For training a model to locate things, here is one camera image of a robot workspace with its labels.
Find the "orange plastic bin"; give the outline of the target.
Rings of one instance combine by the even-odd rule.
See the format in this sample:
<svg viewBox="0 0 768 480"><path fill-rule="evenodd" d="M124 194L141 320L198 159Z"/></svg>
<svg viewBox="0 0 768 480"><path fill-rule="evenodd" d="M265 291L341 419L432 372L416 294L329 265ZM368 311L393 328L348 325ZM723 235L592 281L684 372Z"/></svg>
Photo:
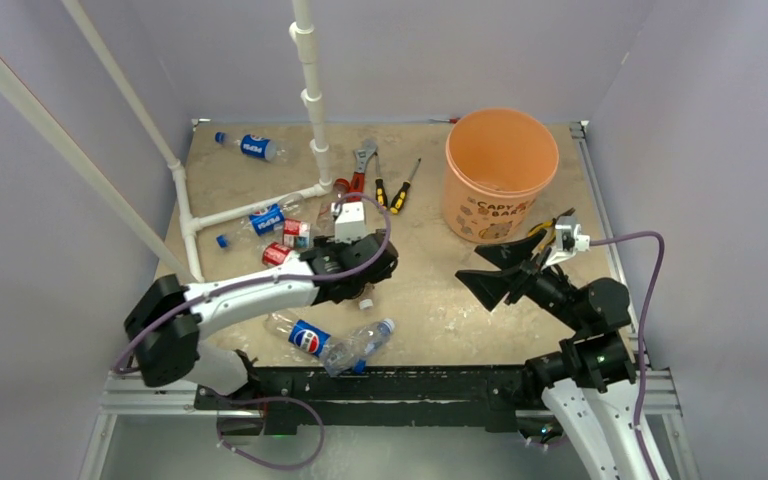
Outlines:
<svg viewBox="0 0 768 480"><path fill-rule="evenodd" d="M460 118L444 151L443 219L456 235L478 244L512 239L560 163L548 128L509 108Z"/></svg>

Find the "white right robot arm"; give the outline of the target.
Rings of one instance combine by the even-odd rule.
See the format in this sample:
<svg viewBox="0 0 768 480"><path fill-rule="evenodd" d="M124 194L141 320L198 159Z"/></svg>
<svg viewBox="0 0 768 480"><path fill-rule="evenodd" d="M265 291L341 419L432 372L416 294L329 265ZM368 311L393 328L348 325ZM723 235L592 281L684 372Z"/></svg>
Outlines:
<svg viewBox="0 0 768 480"><path fill-rule="evenodd" d="M526 297L573 330L560 349L528 360L521 392L546 406L593 479L666 479L669 470L644 417L647 373L642 356L631 357L620 333L630 325L630 295L613 278L583 287L570 283L561 262L596 246L578 223L556 224L475 252L492 271L461 270L457 278L487 309Z"/></svg>

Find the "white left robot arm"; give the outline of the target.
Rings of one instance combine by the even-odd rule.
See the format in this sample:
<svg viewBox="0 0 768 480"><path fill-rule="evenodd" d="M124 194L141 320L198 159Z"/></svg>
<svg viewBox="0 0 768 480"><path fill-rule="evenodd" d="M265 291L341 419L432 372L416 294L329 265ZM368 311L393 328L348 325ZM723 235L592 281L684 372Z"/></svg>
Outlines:
<svg viewBox="0 0 768 480"><path fill-rule="evenodd" d="M183 284L174 274L154 281L124 321L128 345L114 363L138 373L148 388L179 380L206 386L232 408L257 399L250 359L207 343L211 335L279 310L341 303L392 276L399 254L385 230L357 241L327 241L277 266L237 278Z"/></svg>

